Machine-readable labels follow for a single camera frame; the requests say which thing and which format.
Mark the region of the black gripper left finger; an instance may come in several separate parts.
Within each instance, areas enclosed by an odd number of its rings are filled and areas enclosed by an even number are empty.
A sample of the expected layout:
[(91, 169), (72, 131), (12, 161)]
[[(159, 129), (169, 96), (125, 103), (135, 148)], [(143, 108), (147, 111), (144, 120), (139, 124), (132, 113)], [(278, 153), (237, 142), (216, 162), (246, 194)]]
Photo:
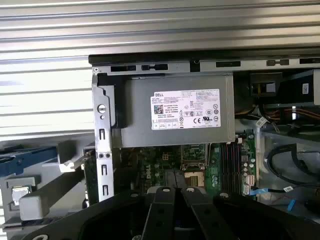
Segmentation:
[(144, 212), (145, 196), (128, 190), (70, 214), (24, 236), (25, 240), (126, 240), (132, 224), (143, 224), (141, 239), (173, 239), (176, 190), (159, 186)]

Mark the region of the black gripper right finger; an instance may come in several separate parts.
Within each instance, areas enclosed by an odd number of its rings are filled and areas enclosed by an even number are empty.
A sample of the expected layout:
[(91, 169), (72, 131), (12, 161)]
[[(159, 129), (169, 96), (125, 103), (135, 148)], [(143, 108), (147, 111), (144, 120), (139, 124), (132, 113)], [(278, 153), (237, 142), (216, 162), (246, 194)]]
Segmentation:
[(318, 240), (320, 225), (248, 197), (221, 192), (210, 198), (196, 187), (181, 194), (204, 240)]

